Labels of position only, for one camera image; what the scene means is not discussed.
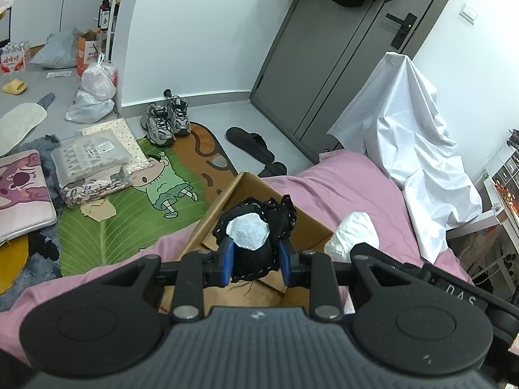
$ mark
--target cartoon boy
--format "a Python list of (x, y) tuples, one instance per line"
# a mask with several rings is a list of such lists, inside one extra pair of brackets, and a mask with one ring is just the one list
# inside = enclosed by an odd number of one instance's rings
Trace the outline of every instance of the cartoon boy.
[(176, 218), (178, 212), (173, 208), (177, 199), (188, 195), (195, 202), (198, 200), (193, 187), (179, 177), (171, 166), (168, 157), (159, 151), (159, 157), (146, 155), (151, 166), (131, 175), (134, 189), (146, 193), (152, 206), (157, 210), (166, 210), (164, 218)]

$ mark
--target blue gray fluffy rug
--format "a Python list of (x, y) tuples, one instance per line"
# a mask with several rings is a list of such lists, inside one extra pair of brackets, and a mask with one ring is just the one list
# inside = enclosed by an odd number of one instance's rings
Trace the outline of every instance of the blue gray fluffy rug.
[[(20, 143), (15, 146), (7, 155), (13, 153), (24, 152), (30, 149), (36, 149), (40, 153), (40, 160), (42, 162), (43, 175), (49, 189), (50, 199), (53, 201), (54, 208), (58, 214), (58, 218), (63, 212), (65, 203), (58, 194), (51, 174), (54, 172), (54, 162), (50, 157), (50, 153), (61, 146), (59, 139), (52, 136), (45, 136), (33, 140), (28, 143)], [(35, 231), (43, 235), (46, 239), (50, 239), (61, 253), (61, 244), (58, 237), (58, 225), (52, 225)], [(61, 268), (60, 261), (51, 260), (50, 257), (45, 258), (39, 253), (35, 253), (27, 259), (27, 263), (23, 267), (20, 274), (16, 277), (13, 285), (4, 293), (0, 294), (0, 312), (9, 310), (15, 303), (16, 299), (22, 294), (25, 288), (45, 282), (46, 280), (60, 278)]]

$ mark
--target rug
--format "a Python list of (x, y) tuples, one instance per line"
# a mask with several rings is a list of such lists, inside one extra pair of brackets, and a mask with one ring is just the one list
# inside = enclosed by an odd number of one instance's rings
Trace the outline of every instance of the rug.
[[(65, 203), (58, 195), (58, 190), (51, 178), (51, 174), (54, 172), (54, 162), (50, 157), (50, 153), (54, 149), (59, 148), (59, 146), (60, 141), (56, 136), (45, 136), (28, 143), (20, 143), (6, 154), (7, 156), (29, 149), (36, 149), (40, 153), (43, 175), (45, 176), (50, 198), (58, 217), (61, 215)], [(58, 252), (61, 252), (57, 225), (31, 232), (26, 236), (13, 240), (13, 246), (16, 250), (23, 249), (24, 252), (27, 251), (29, 257), (21, 272), (13, 280), (12, 286), (0, 294), (0, 312), (9, 310), (25, 288), (62, 276), (58, 260), (59, 253), (56, 256), (51, 256), (52, 258), (45, 256), (45, 254), (37, 253), (38, 249), (36, 246), (44, 241), (51, 241), (58, 249)], [(2, 265), (0, 265), (0, 274), (2, 274)]]
[(139, 140), (152, 167), (132, 174), (132, 187), (107, 199), (117, 215), (97, 222), (66, 207), (59, 220), (61, 272), (76, 275), (128, 259), (198, 221), (238, 175), (216, 137), (191, 123), (169, 148)]

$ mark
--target light switch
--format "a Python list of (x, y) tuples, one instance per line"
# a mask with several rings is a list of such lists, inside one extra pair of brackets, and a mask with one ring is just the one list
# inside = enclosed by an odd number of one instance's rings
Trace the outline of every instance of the light switch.
[(462, 18), (468, 20), (470, 23), (474, 24), (476, 21), (478, 12), (474, 9), (474, 7), (465, 4), (461, 8), (460, 15)]

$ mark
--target green leaf rug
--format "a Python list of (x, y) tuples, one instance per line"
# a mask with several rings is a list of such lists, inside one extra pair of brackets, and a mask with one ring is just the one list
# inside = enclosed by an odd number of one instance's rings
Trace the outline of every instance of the green leaf rug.
[[(160, 237), (198, 221), (209, 208), (200, 177), (181, 164), (170, 148), (157, 148), (146, 139), (139, 140), (139, 145), (145, 154), (153, 155), (157, 162), (169, 163), (176, 175), (168, 172), (166, 166), (157, 177), (166, 181), (163, 185), (152, 184), (147, 187), (147, 191), (144, 187), (141, 190), (130, 187), (111, 194), (107, 199), (117, 210), (117, 215), (101, 222), (84, 216), (79, 208), (66, 207), (59, 221), (59, 236), (63, 246), (61, 271), (64, 276), (85, 273), (97, 266), (113, 265), (128, 259), (140, 248), (154, 244)], [(152, 204), (155, 202), (155, 206), (163, 206), (163, 200), (169, 197), (164, 196), (165, 191), (178, 194), (182, 188), (189, 191), (189, 187), (192, 187), (191, 192), (196, 194), (197, 200), (188, 194), (177, 198), (172, 204), (178, 214), (176, 218), (172, 218), (173, 215), (164, 217), (169, 211), (158, 210)]]

